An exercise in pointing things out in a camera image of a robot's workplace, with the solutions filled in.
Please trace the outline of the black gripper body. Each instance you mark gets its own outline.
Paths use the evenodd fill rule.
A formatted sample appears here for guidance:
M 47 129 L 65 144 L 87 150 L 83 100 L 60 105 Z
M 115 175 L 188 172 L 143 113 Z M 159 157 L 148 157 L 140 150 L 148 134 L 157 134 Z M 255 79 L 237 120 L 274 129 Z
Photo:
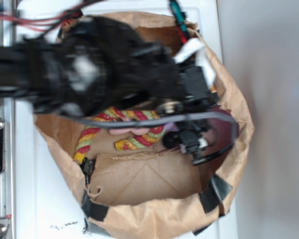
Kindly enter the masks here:
M 198 67 L 188 67 L 181 70 L 179 78 L 171 89 L 183 89 L 186 96 L 169 99 L 157 107 L 160 116 L 173 116 L 191 113 L 207 112 L 218 102 L 216 93 L 212 93 L 207 86 L 203 70 Z M 193 159 L 215 159 L 218 152 L 203 156 L 201 153 L 208 143 L 203 133 L 211 129 L 207 119 L 187 119 L 175 122 L 177 130 L 168 132 L 162 139 L 163 145 L 172 149 L 179 147 L 182 153 L 191 154 Z

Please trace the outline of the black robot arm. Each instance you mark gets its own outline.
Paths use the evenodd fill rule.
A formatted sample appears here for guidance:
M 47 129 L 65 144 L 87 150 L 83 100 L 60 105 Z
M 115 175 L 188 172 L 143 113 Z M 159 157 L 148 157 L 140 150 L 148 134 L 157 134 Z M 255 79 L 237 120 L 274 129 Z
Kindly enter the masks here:
M 81 20 L 58 44 L 44 38 L 0 46 L 0 104 L 22 99 L 37 114 L 56 114 L 112 134 L 133 137 L 117 150 L 144 148 L 162 140 L 195 160 L 207 147 L 209 110 L 217 101 L 214 74 L 195 62 L 203 43 L 179 27 L 182 47 L 172 54 L 148 42 L 129 25 L 103 16 Z

